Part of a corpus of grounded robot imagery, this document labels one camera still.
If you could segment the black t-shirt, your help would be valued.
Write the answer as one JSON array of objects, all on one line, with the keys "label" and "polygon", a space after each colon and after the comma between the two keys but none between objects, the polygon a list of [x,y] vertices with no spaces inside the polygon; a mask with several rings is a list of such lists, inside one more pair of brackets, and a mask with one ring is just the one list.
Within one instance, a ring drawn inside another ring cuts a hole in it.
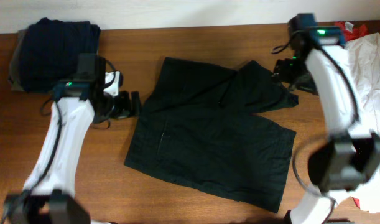
[{"label": "black t-shirt", "polygon": [[167,57],[124,163],[166,182],[275,213],[296,133],[262,113],[298,102],[256,61],[232,70]]}]

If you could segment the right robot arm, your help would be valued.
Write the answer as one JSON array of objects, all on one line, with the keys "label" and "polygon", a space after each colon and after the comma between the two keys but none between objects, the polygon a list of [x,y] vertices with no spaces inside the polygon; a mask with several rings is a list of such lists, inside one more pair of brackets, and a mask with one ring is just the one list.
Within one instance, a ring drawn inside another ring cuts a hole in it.
[{"label": "right robot arm", "polygon": [[327,127],[326,143],[308,159],[310,185],[288,211],[288,223],[328,223],[337,205],[349,197],[370,198],[380,170],[380,133],[359,107],[350,78],[348,52],[340,45],[313,44],[301,60],[320,97]]}]

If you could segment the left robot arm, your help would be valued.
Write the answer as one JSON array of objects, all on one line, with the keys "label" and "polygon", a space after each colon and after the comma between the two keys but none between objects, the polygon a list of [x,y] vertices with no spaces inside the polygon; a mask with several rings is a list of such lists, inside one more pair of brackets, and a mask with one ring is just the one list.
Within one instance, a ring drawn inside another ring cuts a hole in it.
[{"label": "left robot arm", "polygon": [[136,92],[121,91],[123,75],[78,72],[53,89],[49,129],[22,192],[7,195],[4,223],[82,223],[96,220],[75,200],[75,176],[89,127],[139,113]]}]

